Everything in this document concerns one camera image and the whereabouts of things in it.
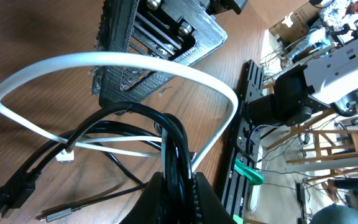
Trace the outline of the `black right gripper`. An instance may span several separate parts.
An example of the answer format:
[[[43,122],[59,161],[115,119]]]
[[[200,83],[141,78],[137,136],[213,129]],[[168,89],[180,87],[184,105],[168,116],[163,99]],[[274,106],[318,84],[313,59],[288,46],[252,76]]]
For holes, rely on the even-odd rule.
[[[227,40],[227,33],[210,15],[226,11],[239,15],[247,3],[248,0],[141,0],[132,28],[132,49],[192,66]]]

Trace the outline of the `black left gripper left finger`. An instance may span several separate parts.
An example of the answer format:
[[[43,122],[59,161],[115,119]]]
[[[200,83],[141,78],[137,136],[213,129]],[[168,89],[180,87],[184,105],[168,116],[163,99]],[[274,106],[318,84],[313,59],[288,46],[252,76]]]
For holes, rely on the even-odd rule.
[[[161,172],[156,172],[145,187],[132,210],[120,224],[163,223],[166,212],[167,189]]]

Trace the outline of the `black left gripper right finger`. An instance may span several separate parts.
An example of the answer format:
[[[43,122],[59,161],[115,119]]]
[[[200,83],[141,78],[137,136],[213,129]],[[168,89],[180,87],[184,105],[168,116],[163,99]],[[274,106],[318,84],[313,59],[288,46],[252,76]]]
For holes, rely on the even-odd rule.
[[[236,224],[201,172],[194,174],[192,194],[192,223]]]

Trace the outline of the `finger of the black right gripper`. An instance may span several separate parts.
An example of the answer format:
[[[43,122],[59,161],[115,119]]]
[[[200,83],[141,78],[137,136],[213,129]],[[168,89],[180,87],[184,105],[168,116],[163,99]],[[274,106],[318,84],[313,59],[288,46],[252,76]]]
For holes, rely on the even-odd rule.
[[[175,61],[179,56],[177,1],[105,0],[96,36],[96,48]],[[97,66],[91,92],[99,105],[140,103],[173,75],[147,68]]]

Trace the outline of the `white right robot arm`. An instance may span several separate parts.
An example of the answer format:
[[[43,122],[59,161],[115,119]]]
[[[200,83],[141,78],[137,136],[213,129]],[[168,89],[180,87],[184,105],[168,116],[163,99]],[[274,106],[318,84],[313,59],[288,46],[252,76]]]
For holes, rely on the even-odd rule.
[[[98,50],[135,50],[137,55],[190,66],[222,47],[227,39],[213,16],[227,10],[240,13],[244,6],[244,1],[105,1]],[[103,66],[94,75],[92,92],[103,108],[118,101],[139,103],[171,79],[170,74],[150,68]],[[254,126],[291,126],[356,90],[358,39],[287,71],[268,96],[243,94],[240,111]]]

